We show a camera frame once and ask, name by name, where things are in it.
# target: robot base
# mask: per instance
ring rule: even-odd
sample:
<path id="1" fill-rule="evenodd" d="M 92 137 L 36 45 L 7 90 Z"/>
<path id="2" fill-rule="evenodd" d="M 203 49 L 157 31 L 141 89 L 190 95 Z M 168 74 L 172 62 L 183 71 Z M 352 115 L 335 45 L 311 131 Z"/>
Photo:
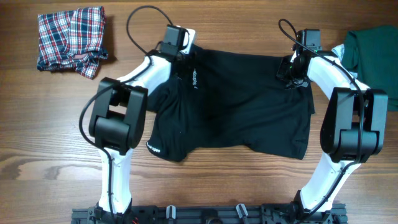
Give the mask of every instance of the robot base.
<path id="1" fill-rule="evenodd" d="M 261 206 L 248 206 L 247 218 L 239 218 L 236 207 L 174 207 L 174 214 L 168 208 L 156 206 L 132 206 L 125 213 L 125 217 L 118 217 L 117 223 L 137 224 L 289 224 L 296 223 L 292 219 L 291 204 L 263 204 Z M 98 209 L 73 209 L 71 224 L 100 224 L 113 223 L 103 221 L 110 217 L 102 212 L 102 220 L 99 220 Z M 330 211 L 317 212 L 303 223 L 347 223 L 345 204 L 333 204 Z"/>

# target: dark green cloth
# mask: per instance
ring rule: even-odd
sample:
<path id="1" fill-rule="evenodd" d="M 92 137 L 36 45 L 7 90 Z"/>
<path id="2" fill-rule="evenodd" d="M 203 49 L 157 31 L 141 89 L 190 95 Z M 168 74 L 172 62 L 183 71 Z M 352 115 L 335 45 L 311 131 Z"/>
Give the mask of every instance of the dark green cloth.
<path id="1" fill-rule="evenodd" d="M 342 64 L 358 73 L 358 80 L 389 97 L 388 110 L 398 110 L 398 29 L 380 26 L 352 30 L 344 41 Z"/>

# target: robotic arm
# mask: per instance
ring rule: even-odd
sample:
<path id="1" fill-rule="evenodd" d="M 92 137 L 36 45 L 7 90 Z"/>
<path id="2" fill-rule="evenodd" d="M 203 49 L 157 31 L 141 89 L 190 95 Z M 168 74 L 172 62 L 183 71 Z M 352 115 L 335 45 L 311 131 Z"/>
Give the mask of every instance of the robotic arm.
<path id="1" fill-rule="evenodd" d="M 307 30 L 302 34 L 303 45 L 320 48 L 319 38 L 312 38 Z M 113 86 L 95 101 L 90 120 L 90 134 L 95 138 L 103 165 L 103 191 L 95 207 L 73 210 L 72 223 L 328 223 L 345 216 L 344 205 L 332 205 L 333 199 L 349 175 L 361 163 L 377 154 L 383 145 L 387 96 L 356 81 L 363 92 L 366 120 L 363 128 L 361 154 L 357 155 L 358 123 L 352 122 L 359 111 L 358 94 L 351 80 L 339 68 L 310 51 L 297 46 L 293 57 L 285 57 L 277 78 L 287 88 L 306 86 L 315 82 L 330 100 L 321 130 L 323 154 L 318 167 L 306 186 L 299 190 L 289 204 L 263 204 L 246 207 L 133 207 L 129 190 L 130 160 L 143 130 L 146 99 L 161 83 L 169 79 L 172 63 L 189 55 L 196 32 L 168 26 L 160 50 L 146 55 L 143 63 L 130 74 L 112 80 L 105 78 L 98 91 Z M 323 52 L 328 59 L 340 64 L 338 58 Z M 137 74 L 141 76 L 131 80 Z M 109 110 L 109 105 L 122 105 L 126 114 Z"/>

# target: wood grain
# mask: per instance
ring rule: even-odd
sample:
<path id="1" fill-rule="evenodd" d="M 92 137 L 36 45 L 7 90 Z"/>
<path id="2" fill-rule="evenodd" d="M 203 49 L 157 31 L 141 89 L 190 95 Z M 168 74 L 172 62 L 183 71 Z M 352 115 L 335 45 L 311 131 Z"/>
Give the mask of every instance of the wood grain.
<path id="1" fill-rule="evenodd" d="M 228 52 L 291 54 L 277 21 L 297 30 L 322 31 L 322 46 L 342 43 L 351 29 L 398 25 L 398 1 L 61 1 L 0 0 L 0 223 L 69 223 L 72 208 L 94 205 L 101 192 L 97 150 L 84 142 L 78 116 L 103 77 L 129 73 L 143 55 L 125 25 L 138 6 L 162 8 L 175 24 L 195 29 L 197 44 Z M 111 58 L 89 80 L 73 72 L 39 72 L 37 14 L 104 6 L 104 39 Z M 165 19 L 138 12 L 131 31 L 145 48 L 162 38 Z M 309 180 L 322 150 L 320 126 L 328 100 L 313 85 L 316 114 L 303 161 L 237 146 L 197 149 L 179 164 L 150 154 L 154 114 L 131 161 L 134 205 L 248 205 L 285 203 Z M 389 112 L 385 146 L 355 172 L 336 200 L 347 204 L 350 223 L 398 223 L 398 113 Z"/>

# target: white logo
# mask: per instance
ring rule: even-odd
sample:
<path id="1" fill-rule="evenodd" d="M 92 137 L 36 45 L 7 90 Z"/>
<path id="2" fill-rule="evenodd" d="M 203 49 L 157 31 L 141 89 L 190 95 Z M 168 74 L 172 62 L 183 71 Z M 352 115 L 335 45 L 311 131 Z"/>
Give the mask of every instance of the white logo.
<path id="1" fill-rule="evenodd" d="M 147 142 L 147 146 L 148 146 L 149 149 L 151 149 L 151 150 L 154 151 L 154 152 L 158 152 L 158 153 L 160 152 L 160 149 L 157 149 L 157 148 L 155 148 L 155 147 L 149 145 L 148 142 Z"/>
<path id="2" fill-rule="evenodd" d="M 198 82 L 197 82 L 197 70 L 196 69 L 193 70 L 192 80 L 193 80 L 192 84 L 194 86 L 197 85 Z"/>

